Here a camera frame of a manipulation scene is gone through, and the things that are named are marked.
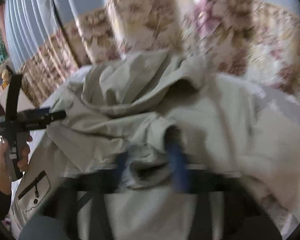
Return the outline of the person's left hand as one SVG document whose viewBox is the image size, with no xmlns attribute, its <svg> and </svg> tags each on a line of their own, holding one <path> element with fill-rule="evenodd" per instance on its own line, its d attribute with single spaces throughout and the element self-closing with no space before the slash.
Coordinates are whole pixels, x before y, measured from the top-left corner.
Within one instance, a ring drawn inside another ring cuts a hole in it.
<svg viewBox="0 0 300 240">
<path fill-rule="evenodd" d="M 10 169 L 13 167 L 13 165 L 17 165 L 18 170 L 20 172 L 26 172 L 29 167 L 29 153 L 30 153 L 30 147 L 28 145 L 29 142 L 31 142 L 33 139 L 30 135 L 30 133 L 26 133 L 26 143 L 21 150 L 21 156 L 19 159 L 10 158 L 10 146 L 8 143 L 8 140 L 1 137 L 0 141 L 0 191 L 5 195 L 10 195 L 12 193 L 11 191 L 11 173 Z"/>
</svg>

